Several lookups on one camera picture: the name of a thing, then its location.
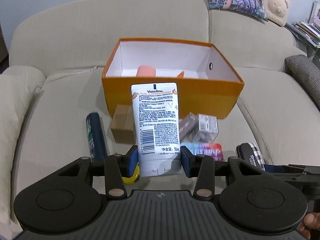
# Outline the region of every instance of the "sofa backrest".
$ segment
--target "sofa backrest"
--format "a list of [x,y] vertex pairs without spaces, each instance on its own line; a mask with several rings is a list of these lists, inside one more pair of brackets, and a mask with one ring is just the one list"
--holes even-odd
[[209,41],[203,0],[80,0],[33,15],[15,30],[10,65],[46,76],[104,66],[121,37]]
[[284,71],[286,57],[306,55],[286,28],[227,10],[209,10],[209,40],[234,67]]

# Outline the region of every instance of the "beige bear handbag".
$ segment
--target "beige bear handbag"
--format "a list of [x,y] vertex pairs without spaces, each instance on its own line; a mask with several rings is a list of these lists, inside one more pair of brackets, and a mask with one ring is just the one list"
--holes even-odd
[[268,20],[285,26],[289,15],[289,0],[262,0]]

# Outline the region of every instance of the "dark cylindrical tube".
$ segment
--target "dark cylindrical tube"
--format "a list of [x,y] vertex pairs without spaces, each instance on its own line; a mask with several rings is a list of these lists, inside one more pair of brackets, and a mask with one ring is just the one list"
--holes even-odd
[[97,112],[88,114],[85,119],[87,137],[92,161],[104,160],[107,156],[100,116]]

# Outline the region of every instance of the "orange box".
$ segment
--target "orange box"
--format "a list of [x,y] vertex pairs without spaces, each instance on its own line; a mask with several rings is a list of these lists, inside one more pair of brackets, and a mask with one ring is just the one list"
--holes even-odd
[[[140,65],[156,69],[156,77],[135,77]],[[176,78],[184,71],[183,78]],[[161,39],[121,38],[102,72],[102,86],[111,116],[117,105],[131,105],[131,85],[175,82],[179,118],[193,114],[228,116],[244,82],[211,43]]]

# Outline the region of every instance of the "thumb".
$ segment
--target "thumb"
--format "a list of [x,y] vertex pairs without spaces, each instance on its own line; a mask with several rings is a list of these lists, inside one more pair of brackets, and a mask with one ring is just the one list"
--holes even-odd
[[306,215],[304,224],[310,229],[320,230],[320,213],[309,213]]

